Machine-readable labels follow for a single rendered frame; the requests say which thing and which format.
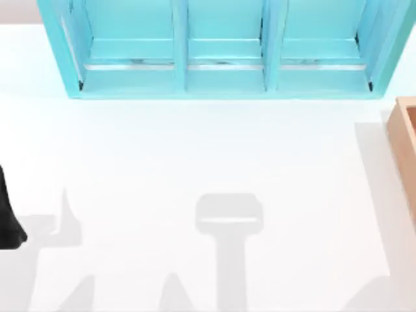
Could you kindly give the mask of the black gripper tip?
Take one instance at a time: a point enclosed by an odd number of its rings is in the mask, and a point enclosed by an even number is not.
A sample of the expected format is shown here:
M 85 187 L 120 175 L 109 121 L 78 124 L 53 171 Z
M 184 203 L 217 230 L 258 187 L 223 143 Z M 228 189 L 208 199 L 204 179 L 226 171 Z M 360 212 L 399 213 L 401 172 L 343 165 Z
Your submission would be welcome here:
M 0 165 L 0 250 L 16 250 L 28 236 L 13 212 L 3 167 Z

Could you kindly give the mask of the light blue rack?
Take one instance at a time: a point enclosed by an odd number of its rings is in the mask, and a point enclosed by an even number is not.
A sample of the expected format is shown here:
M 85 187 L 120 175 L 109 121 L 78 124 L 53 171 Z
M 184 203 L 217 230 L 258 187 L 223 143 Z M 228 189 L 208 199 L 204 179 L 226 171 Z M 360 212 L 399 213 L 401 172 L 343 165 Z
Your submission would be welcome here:
M 36 0 L 73 99 L 373 99 L 416 0 Z

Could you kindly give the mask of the shallow salmon-coloured box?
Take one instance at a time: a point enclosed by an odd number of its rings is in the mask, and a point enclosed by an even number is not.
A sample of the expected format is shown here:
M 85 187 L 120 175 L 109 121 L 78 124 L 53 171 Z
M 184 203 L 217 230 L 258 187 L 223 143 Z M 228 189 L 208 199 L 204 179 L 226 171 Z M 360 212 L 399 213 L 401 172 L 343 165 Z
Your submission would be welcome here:
M 386 128 L 411 219 L 416 227 L 416 96 L 396 98 Z

